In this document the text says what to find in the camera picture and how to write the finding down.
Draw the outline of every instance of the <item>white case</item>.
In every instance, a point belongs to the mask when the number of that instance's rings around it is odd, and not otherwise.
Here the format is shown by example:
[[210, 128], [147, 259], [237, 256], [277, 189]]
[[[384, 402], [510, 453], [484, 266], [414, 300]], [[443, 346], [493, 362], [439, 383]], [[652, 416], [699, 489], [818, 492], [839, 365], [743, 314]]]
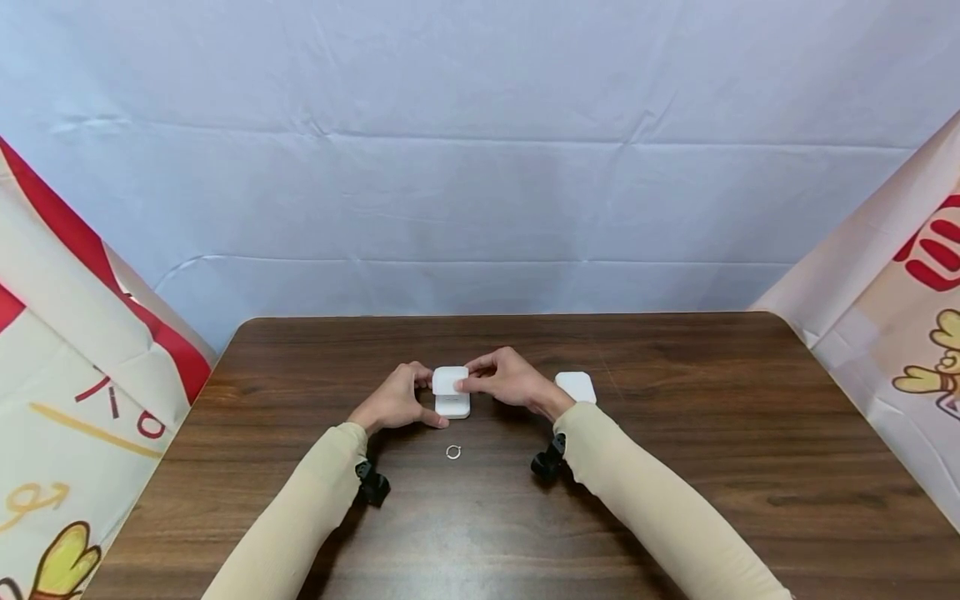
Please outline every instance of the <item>white case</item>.
[[593, 381], [583, 371], [558, 372], [553, 380], [561, 390], [570, 394], [576, 402], [597, 403], [597, 394], [593, 391]]
[[466, 419], [470, 416], [470, 394], [461, 394], [453, 387], [470, 375], [467, 367], [437, 367], [433, 370], [433, 395], [441, 417]]

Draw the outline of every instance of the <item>black wrist strap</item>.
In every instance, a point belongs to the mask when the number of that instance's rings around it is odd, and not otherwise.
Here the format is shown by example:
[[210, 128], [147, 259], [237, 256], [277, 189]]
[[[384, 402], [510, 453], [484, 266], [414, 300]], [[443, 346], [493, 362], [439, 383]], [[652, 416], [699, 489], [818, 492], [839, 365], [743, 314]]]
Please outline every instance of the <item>black wrist strap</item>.
[[530, 470], [545, 483], [556, 481], [560, 474], [560, 465], [564, 462], [566, 435], [558, 433], [545, 452], [540, 452], [530, 463]]
[[360, 478], [360, 494], [367, 504], [380, 508], [383, 499], [390, 493], [390, 482], [376, 472], [373, 463], [364, 461], [356, 467], [357, 477]]

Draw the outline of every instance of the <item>beige sleeve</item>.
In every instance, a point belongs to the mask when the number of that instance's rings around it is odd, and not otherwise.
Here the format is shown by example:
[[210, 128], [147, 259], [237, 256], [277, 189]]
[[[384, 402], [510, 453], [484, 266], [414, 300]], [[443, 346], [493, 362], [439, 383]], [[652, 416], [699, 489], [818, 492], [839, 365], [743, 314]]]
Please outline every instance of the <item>beige sleeve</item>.
[[636, 445], [594, 404], [554, 425], [564, 457], [690, 600], [790, 600], [730, 524], [676, 473]]
[[204, 600], [296, 598], [320, 546], [353, 503], [360, 488], [354, 469], [366, 453], [360, 425], [328, 429], [233, 548]]

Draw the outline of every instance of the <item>white box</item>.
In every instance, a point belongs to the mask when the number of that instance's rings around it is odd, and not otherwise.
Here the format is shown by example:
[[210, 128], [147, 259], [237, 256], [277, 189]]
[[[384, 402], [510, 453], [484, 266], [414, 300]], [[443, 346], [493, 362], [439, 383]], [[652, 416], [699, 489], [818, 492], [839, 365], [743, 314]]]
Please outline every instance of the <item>white box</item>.
[[437, 367], [433, 370], [433, 395], [437, 414], [448, 419], [470, 416], [470, 394], [457, 392], [454, 385], [470, 375], [467, 367]]

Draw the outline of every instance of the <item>wrist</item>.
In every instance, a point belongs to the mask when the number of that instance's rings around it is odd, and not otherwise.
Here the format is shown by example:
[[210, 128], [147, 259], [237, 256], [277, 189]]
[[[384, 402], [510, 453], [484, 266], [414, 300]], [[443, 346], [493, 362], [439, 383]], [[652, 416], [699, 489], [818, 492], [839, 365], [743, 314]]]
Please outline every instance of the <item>wrist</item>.
[[557, 422], [557, 419], [572, 408], [574, 404], [576, 404], [576, 401], [552, 381], [544, 380], [544, 385], [534, 396], [534, 405], [537, 407], [537, 412], [547, 417], [551, 423]]
[[383, 428], [380, 424], [380, 419], [371, 414], [371, 411], [367, 410], [363, 404], [356, 407], [356, 409], [350, 413], [350, 416], [347, 417], [347, 422], [356, 423], [363, 427], [364, 431], [367, 432], [368, 438]]

